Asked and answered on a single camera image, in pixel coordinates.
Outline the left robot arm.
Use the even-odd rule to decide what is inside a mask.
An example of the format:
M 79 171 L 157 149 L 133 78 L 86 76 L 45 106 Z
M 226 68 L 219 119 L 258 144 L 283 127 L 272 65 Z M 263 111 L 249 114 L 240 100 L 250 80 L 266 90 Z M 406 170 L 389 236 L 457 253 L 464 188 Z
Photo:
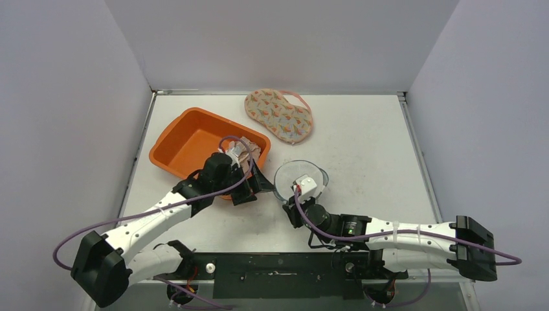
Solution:
M 211 206 L 215 197 L 229 196 L 234 205 L 253 202 L 275 186 L 255 161 L 244 170 L 237 159 L 213 153 L 203 168 L 180 181 L 153 207 L 125 217 L 124 224 L 99 234 L 86 234 L 78 248 L 71 277 L 97 306 L 112 305 L 132 285 L 158 275 L 185 279 L 194 272 L 194 254 L 178 240 L 144 248 L 171 227 Z

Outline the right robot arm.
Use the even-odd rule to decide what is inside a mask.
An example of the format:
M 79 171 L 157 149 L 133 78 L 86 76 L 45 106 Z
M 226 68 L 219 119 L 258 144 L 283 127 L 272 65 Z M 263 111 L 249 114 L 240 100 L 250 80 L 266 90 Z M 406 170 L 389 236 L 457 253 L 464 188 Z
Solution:
M 497 280 L 493 233 L 468 216 L 453 222 L 407 224 L 369 216 L 330 214 L 310 198 L 297 205 L 293 198 L 282 206 L 295 228 L 306 226 L 320 240 L 320 248 L 366 251 L 367 272 L 415 269 L 457 271 L 474 281 Z

